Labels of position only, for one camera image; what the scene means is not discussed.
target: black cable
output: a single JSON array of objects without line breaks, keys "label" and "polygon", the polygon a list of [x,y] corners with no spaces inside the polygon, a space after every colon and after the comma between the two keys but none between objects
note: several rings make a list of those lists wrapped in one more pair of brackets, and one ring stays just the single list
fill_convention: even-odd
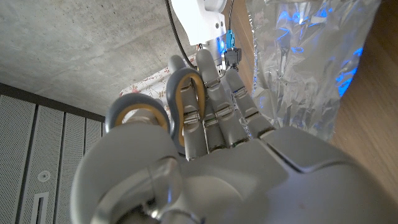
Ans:
[{"label": "black cable", "polygon": [[182,48],[182,44],[180,41],[180,38],[178,37],[177,30],[175,29],[174,21],[173,21],[173,15],[172,15],[172,10],[170,9],[170,4],[169,0],[165,0],[166,3],[166,8],[167,8],[167,14],[169,15],[169,20],[170,20],[170,25],[172,26],[173,33],[175,40],[177,41],[178,47],[180,48],[181,54],[184,57],[185,61],[189,64],[191,68],[197,69],[196,66],[192,65],[191,61],[189,61],[184,49]]},{"label": "black cable", "polygon": [[234,6],[234,0],[231,0],[231,7],[229,8],[229,21],[228,21],[228,30],[231,29],[231,16],[232,16],[232,7]]}]

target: robot finger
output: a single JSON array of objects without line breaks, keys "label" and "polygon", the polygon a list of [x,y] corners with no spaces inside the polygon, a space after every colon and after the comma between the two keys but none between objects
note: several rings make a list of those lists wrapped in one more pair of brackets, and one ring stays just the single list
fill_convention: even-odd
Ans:
[{"label": "robot finger", "polygon": [[226,81],[231,88],[232,95],[235,98],[243,118],[246,120],[246,124],[252,136],[254,138],[259,138],[260,135],[274,130],[275,128],[257,109],[257,106],[249,96],[246,87],[235,69],[226,71]]},{"label": "robot finger", "polygon": [[201,50],[197,53],[199,72],[206,87],[209,102],[213,107],[221,132],[228,147],[235,147],[241,142],[248,141],[248,136],[241,126],[233,105],[228,100],[221,85],[217,69],[209,51]]},{"label": "robot finger", "polygon": [[170,134],[178,152],[192,160],[208,152],[202,123],[205,89],[199,73],[185,67],[179,56],[170,58],[169,69],[173,72],[166,87],[166,98],[173,118]]}]

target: plastic bag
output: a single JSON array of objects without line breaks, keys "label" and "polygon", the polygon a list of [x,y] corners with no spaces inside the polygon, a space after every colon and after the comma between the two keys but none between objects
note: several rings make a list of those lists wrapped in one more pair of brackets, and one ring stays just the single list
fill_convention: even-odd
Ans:
[{"label": "plastic bag", "polygon": [[329,140],[379,0],[246,0],[253,100],[276,127]]}]

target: metal locker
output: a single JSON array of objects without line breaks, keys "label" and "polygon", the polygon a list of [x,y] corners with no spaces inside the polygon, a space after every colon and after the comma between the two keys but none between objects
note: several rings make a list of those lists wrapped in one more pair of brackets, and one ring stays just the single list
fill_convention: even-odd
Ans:
[{"label": "metal locker", "polygon": [[100,139],[102,123],[99,121],[93,121],[92,119],[86,119],[86,148],[87,153]]},{"label": "metal locker", "polygon": [[71,223],[70,191],[85,146],[85,118],[66,114],[55,223]]},{"label": "metal locker", "polygon": [[39,106],[19,223],[53,223],[64,112]]},{"label": "metal locker", "polygon": [[0,222],[15,223],[35,105],[0,96]]}]

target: concrete ceiling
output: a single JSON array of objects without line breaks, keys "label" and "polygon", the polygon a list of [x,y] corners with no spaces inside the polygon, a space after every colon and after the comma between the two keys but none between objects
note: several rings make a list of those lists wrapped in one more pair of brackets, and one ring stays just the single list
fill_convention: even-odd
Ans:
[{"label": "concrete ceiling", "polygon": [[123,88],[173,54],[163,0],[0,2],[0,82],[90,112],[104,115]]}]

